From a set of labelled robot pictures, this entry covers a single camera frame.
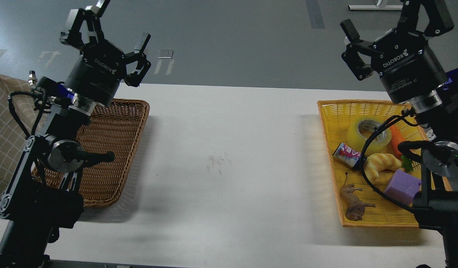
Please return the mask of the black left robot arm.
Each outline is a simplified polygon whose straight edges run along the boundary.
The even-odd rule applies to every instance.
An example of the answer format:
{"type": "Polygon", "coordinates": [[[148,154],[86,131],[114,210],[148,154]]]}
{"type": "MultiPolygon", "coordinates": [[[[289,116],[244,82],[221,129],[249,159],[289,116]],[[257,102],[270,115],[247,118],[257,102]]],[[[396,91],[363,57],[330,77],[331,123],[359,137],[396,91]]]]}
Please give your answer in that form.
{"type": "Polygon", "coordinates": [[[38,79],[29,72],[29,92],[8,96],[12,117],[25,134],[16,171],[0,199],[0,218],[8,220],[0,242],[0,268],[41,268],[49,243],[60,229],[71,229],[84,211],[79,194],[83,171],[115,154],[85,151],[76,140],[90,124],[96,106],[108,107],[121,81],[138,87],[151,67],[144,50],[151,38],[143,33],[134,51],[123,53],[108,41],[100,18],[109,5],[69,12],[60,42],[79,50],[79,59],[65,82],[38,79]]]}

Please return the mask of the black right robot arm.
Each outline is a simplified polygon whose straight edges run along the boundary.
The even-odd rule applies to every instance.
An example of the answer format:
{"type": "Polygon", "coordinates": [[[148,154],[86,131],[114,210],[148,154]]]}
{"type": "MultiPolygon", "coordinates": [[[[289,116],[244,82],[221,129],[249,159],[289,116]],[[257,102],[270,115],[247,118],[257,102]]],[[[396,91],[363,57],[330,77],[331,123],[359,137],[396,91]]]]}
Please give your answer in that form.
{"type": "Polygon", "coordinates": [[[433,141],[406,141],[398,149],[421,165],[421,190],[412,207],[419,227],[442,235],[447,268],[458,268],[458,190],[447,191],[442,178],[458,181],[458,71],[446,73],[428,40],[450,32],[454,23],[443,0],[403,0],[397,26],[375,41],[364,41],[351,20],[341,27],[348,39],[343,61],[362,81],[377,73],[391,101],[411,109],[389,117],[365,142],[391,125],[415,117],[433,130],[433,141]]]}

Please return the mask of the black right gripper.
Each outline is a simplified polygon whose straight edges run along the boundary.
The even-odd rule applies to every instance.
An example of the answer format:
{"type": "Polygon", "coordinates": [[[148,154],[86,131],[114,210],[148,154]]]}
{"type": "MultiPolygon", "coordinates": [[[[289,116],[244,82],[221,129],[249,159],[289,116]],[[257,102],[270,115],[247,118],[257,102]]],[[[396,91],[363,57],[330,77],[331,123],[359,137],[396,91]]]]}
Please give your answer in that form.
{"type": "Polygon", "coordinates": [[[340,22],[349,41],[341,55],[343,61],[358,81],[376,71],[396,105],[426,95],[448,80],[425,36],[436,37],[454,29],[445,0],[403,0],[402,3],[397,29],[386,32],[374,43],[361,39],[350,19],[340,22]],[[428,17],[423,33],[416,30],[421,7],[428,17]],[[371,57],[371,65],[360,55],[371,57]]]}

